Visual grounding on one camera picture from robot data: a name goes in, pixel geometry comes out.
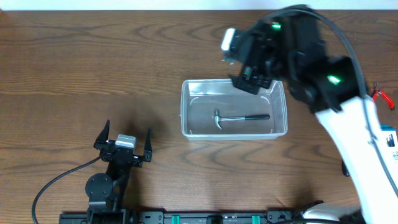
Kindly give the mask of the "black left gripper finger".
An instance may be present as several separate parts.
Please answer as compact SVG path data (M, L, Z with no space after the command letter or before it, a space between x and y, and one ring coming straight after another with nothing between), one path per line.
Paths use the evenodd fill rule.
M108 119L105 123L103 130L100 132L98 137L95 140L93 147L95 149L99 149L102 145L107 145L107 140L109 138L109 128L110 128L110 120Z
M150 134L151 134L151 130L149 129L147 131L147 135L146 135L146 141L144 144L144 158L143 161L145 162L151 162L152 160L152 144L150 141Z

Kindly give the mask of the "black handled hammer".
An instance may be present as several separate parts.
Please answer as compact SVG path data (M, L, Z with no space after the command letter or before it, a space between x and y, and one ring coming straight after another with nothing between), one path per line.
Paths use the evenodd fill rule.
M215 110L214 112L214 121L219 130L222 130L221 122L222 121L241 121L241 120L267 120L270 119L271 116L269 114L257 114L257 115L249 115L249 116L233 116L233 117L221 117L220 111Z

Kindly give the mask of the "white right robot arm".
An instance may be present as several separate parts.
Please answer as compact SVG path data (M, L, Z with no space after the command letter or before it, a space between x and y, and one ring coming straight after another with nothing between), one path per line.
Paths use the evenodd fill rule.
M257 94L288 84L332 138L361 204L353 213L326 212L330 223L396 223L397 170L358 56L332 21L305 6L275 11L246 30L228 29L223 58L240 62L235 88Z

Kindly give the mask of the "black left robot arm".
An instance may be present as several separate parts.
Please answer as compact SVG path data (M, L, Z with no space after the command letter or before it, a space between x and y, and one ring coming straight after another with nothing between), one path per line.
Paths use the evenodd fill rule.
M144 152L137 155L134 150L136 138L120 134L117 139L109 139L110 121L95 140L93 147L99 150L99 158L108 163L106 172L91 176L85 192L89 198L87 223L137 223L136 214L123 207L124 192L130 170L142 167L152 160L150 131L146 134Z

